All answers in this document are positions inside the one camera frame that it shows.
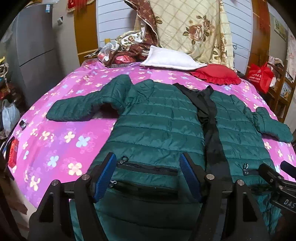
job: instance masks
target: white paneled wall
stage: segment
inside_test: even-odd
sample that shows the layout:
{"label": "white paneled wall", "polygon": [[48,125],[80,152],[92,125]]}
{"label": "white paneled wall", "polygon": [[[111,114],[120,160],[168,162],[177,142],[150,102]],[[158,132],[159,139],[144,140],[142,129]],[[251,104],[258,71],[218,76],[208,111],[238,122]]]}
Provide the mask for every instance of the white paneled wall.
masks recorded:
{"label": "white paneled wall", "polygon": [[[230,22],[234,49],[234,67],[245,73],[250,56],[253,17],[251,0],[223,0]],[[136,11],[124,1],[97,0],[97,24],[100,47],[104,39],[115,39],[118,35],[133,30]]]}
{"label": "white paneled wall", "polygon": [[105,39],[115,39],[133,30],[136,11],[122,0],[97,0],[97,27],[99,47]]}
{"label": "white paneled wall", "polygon": [[253,13],[251,0],[223,0],[224,9],[232,33],[234,52],[234,67],[242,73],[246,72],[253,30]]}

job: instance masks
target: white pillow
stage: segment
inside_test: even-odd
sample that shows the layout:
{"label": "white pillow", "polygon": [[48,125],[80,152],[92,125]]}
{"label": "white pillow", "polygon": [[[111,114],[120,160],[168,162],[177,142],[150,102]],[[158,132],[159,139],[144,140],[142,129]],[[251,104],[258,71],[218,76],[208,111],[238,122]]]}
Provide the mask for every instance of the white pillow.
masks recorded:
{"label": "white pillow", "polygon": [[180,70],[193,70],[207,66],[195,62],[189,55],[165,48],[150,47],[147,59],[141,63],[143,66],[164,67]]}

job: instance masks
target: jacket sleeve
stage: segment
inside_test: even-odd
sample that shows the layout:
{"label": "jacket sleeve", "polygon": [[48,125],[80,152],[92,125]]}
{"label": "jacket sleeve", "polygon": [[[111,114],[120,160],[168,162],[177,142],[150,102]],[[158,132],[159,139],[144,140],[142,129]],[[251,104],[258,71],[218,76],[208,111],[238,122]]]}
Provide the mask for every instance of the jacket sleeve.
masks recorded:
{"label": "jacket sleeve", "polygon": [[128,75],[112,79],[100,91],[58,100],[49,109],[46,118],[52,121],[88,121],[104,104],[110,104],[118,114],[126,108],[126,97],[132,88]]}
{"label": "jacket sleeve", "polygon": [[289,143],[293,140],[292,133],[286,124],[272,119],[267,109],[258,107],[253,112],[254,126],[261,134],[268,134],[278,141]]}

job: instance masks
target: green puffer jacket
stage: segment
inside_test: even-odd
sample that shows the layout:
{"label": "green puffer jacket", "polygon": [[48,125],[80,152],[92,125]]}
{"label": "green puffer jacket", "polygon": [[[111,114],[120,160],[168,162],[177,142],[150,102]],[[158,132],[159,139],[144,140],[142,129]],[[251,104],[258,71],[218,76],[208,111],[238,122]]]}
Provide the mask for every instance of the green puffer jacket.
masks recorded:
{"label": "green puffer jacket", "polygon": [[[264,108],[256,112],[234,95],[214,91],[220,140],[229,162],[233,181],[242,179],[257,190],[255,198],[270,232],[280,210],[262,193],[265,181],[244,176],[243,165],[257,169],[266,163],[274,168],[261,133],[291,141],[289,128],[269,117]],[[193,199],[179,166],[187,152],[195,164],[205,168],[204,136],[197,109],[172,85],[145,80],[133,85],[128,75],[120,75],[101,91],[57,101],[47,113],[55,121],[87,121],[100,106],[111,104],[120,115],[91,170],[108,152],[128,161],[117,165],[108,188],[96,204],[97,214],[110,241],[188,240],[196,223],[200,204]],[[81,239],[74,202],[71,215],[77,239]]]}

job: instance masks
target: silver bolt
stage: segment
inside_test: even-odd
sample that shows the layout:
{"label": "silver bolt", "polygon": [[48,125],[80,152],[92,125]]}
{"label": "silver bolt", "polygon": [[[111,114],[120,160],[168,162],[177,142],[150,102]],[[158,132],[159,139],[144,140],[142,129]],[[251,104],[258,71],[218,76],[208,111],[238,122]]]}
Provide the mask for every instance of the silver bolt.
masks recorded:
{"label": "silver bolt", "polygon": [[53,186],[58,185],[58,184],[59,184],[59,180],[56,179],[56,180],[53,180],[53,181],[52,181],[52,185],[53,185]]}
{"label": "silver bolt", "polygon": [[240,186],[243,186],[244,185],[244,181],[241,180],[241,179],[239,179],[239,180],[237,180],[237,184],[240,185]]}
{"label": "silver bolt", "polygon": [[81,178],[82,178],[82,180],[88,180],[89,179],[89,175],[86,173],[86,174],[83,174],[82,176],[81,176]]}
{"label": "silver bolt", "polygon": [[209,180],[213,180],[215,178],[215,176],[213,174],[207,174],[206,178]]}

